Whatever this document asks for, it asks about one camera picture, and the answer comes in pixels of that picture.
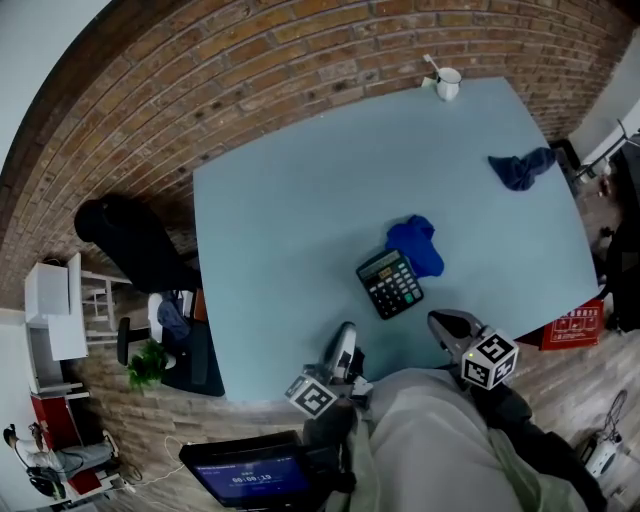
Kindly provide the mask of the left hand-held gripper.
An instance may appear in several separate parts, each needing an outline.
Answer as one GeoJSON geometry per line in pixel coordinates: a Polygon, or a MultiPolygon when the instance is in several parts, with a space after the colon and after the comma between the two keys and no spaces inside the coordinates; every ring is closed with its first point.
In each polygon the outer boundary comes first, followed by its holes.
{"type": "Polygon", "coordinates": [[[365,355],[356,348],[357,331],[344,322],[327,345],[323,361],[308,364],[285,392],[287,400],[310,419],[326,413],[339,399],[367,409],[373,384],[363,376],[365,355]]]}

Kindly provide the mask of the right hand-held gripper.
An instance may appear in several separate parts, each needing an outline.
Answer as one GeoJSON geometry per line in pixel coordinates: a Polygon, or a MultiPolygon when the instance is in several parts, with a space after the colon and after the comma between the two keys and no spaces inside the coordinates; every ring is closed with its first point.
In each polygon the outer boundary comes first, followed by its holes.
{"type": "Polygon", "coordinates": [[[460,366],[467,384],[492,390],[509,377],[516,366],[519,347],[500,330],[481,329],[471,313],[438,309],[428,313],[428,326],[440,346],[460,366]]]}

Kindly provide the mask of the white cabinet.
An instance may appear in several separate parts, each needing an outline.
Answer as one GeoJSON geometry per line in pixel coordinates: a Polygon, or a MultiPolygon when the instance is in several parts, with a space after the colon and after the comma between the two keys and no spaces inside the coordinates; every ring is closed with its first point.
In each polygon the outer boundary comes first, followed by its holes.
{"type": "Polygon", "coordinates": [[[25,278],[25,353],[33,394],[73,389],[61,363],[88,356],[81,300],[81,256],[66,265],[37,263],[25,278]]]}

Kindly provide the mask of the bright blue cloth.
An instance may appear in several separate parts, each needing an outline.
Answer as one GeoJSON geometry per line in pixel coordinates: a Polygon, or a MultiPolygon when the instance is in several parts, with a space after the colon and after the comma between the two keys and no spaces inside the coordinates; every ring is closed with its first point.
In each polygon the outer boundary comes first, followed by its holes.
{"type": "Polygon", "coordinates": [[[387,250],[398,250],[411,263],[417,278],[438,277],[444,271],[444,262],[433,244],[434,226],[419,215],[398,223],[387,231],[387,250]]]}

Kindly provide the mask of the white stool frame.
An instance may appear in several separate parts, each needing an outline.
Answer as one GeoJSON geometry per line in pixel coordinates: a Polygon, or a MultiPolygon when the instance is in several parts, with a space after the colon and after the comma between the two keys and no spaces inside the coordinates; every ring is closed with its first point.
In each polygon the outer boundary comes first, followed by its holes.
{"type": "Polygon", "coordinates": [[[126,278],[80,271],[81,312],[88,345],[117,342],[116,302],[114,288],[130,285],[126,278]]]}

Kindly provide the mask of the white round device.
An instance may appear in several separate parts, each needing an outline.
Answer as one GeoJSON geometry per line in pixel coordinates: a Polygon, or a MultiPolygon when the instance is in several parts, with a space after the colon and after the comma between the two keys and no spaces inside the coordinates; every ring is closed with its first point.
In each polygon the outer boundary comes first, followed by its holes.
{"type": "Polygon", "coordinates": [[[594,433],[587,439],[579,458],[588,473],[598,479],[613,464],[621,443],[622,437],[619,433],[609,435],[594,433]]]}

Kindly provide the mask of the black high-back office chair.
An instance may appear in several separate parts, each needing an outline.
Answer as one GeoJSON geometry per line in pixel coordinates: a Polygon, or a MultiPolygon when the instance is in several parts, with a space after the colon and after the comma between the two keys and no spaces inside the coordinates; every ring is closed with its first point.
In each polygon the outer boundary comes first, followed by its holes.
{"type": "Polygon", "coordinates": [[[115,263],[131,285],[148,296],[148,325],[133,328],[119,321],[117,360],[127,368],[148,340],[161,344],[168,364],[160,382],[170,388],[215,398],[225,394],[207,318],[200,272],[178,253],[160,219],[142,202],[109,194],[83,203],[75,214],[78,237],[95,244],[115,263]],[[160,295],[183,300],[190,334],[176,340],[157,320],[160,295]]]}

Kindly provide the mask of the metal desk frame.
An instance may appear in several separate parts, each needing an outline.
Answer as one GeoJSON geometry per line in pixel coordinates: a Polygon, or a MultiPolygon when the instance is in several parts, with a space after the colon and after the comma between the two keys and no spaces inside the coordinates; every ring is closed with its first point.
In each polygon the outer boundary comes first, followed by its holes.
{"type": "Polygon", "coordinates": [[[637,148],[640,148],[640,143],[636,142],[633,139],[633,134],[629,135],[627,133],[622,120],[617,119],[616,122],[621,130],[621,136],[612,145],[610,145],[602,154],[600,154],[596,159],[594,159],[593,161],[587,164],[581,165],[579,169],[576,171],[575,176],[573,177],[574,182],[580,181],[586,175],[592,175],[594,168],[601,161],[607,160],[612,154],[614,154],[619,148],[621,148],[625,144],[631,144],[637,148]]]}

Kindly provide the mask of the red cabinet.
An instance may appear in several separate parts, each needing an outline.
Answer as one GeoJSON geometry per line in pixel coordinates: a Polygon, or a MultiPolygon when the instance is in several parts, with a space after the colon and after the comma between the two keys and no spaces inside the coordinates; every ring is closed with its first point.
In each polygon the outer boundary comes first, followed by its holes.
{"type": "Polygon", "coordinates": [[[77,446],[81,439],[68,400],[62,396],[31,396],[37,423],[50,450],[77,446]]]}

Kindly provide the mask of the person's grey sweatshirt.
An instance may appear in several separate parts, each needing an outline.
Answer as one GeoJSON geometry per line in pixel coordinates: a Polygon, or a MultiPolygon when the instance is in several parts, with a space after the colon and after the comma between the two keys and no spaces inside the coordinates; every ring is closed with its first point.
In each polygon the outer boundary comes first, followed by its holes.
{"type": "Polygon", "coordinates": [[[442,370],[374,383],[351,438],[356,487],[334,512],[588,512],[567,480],[534,469],[442,370]]]}

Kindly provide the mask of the red box with white print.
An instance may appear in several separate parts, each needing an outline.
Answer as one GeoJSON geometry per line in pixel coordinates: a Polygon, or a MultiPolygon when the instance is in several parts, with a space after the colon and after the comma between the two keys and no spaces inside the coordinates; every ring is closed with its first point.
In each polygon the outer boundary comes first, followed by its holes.
{"type": "Polygon", "coordinates": [[[597,345],[604,331],[604,301],[592,299],[547,324],[541,351],[565,350],[597,345]]]}

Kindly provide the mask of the green potted plant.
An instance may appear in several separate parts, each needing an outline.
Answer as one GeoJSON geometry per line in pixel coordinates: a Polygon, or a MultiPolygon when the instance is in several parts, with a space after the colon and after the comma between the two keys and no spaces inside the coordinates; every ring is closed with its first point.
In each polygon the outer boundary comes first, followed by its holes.
{"type": "Polygon", "coordinates": [[[168,364],[168,354],[161,344],[148,340],[127,365],[130,387],[141,390],[163,378],[168,364]]]}

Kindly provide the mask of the black calculator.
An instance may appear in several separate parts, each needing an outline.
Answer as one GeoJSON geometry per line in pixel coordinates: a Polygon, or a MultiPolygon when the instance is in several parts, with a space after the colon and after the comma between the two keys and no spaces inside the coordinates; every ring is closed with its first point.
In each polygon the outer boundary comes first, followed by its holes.
{"type": "Polygon", "coordinates": [[[383,320],[418,304],[424,292],[409,259],[398,249],[387,249],[356,270],[359,281],[383,320]]]}

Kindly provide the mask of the grey-blue garment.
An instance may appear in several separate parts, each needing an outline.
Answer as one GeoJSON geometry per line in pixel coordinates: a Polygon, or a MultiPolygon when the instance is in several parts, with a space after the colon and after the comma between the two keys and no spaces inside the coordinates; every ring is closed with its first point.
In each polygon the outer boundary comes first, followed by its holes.
{"type": "Polygon", "coordinates": [[[169,331],[176,340],[186,338],[191,327],[183,314],[183,300],[172,292],[160,295],[161,301],[157,309],[157,320],[163,329],[169,331]]]}

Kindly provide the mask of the black tablet with timer screen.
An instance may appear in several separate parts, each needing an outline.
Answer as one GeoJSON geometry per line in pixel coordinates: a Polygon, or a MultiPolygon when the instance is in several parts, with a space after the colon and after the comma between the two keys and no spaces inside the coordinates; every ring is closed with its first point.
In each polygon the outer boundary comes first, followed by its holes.
{"type": "Polygon", "coordinates": [[[225,508],[290,504],[312,490],[298,434],[284,431],[231,441],[190,444],[179,459],[225,508]]]}

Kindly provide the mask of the dark navy cloth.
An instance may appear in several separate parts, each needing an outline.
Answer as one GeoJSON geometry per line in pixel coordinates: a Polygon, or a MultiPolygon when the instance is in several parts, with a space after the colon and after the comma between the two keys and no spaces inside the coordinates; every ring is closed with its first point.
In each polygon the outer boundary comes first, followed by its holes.
{"type": "Polygon", "coordinates": [[[529,190],[556,163],[556,156],[552,149],[538,147],[521,158],[488,156],[487,160],[507,189],[520,192],[529,190]]]}

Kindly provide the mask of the person's right forearm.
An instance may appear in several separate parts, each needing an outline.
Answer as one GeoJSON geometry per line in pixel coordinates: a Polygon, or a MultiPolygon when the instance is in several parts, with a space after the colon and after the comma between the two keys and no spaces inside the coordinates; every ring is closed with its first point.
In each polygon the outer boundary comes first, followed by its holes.
{"type": "Polygon", "coordinates": [[[492,390],[472,386],[470,393],[487,425],[504,432],[521,459],[539,473],[569,482],[588,512],[606,511],[598,482],[574,449],[555,432],[537,427],[529,404],[516,391],[498,384],[492,390]]]}

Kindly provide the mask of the white enamel mug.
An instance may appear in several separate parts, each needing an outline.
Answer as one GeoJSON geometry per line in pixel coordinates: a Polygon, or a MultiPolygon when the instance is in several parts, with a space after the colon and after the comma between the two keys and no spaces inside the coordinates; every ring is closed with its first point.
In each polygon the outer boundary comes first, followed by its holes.
{"type": "Polygon", "coordinates": [[[441,100],[449,102],[456,98],[462,81],[461,74],[453,68],[440,68],[437,72],[436,91],[441,100]]]}

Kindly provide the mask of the person's left forearm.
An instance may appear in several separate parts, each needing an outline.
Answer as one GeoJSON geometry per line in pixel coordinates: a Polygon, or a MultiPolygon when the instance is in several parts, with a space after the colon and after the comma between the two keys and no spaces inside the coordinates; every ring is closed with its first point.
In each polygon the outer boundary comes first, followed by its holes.
{"type": "Polygon", "coordinates": [[[303,428],[305,460],[314,478],[331,491],[350,494],[357,483],[349,436],[356,425],[354,404],[345,398],[334,402],[303,428]]]}

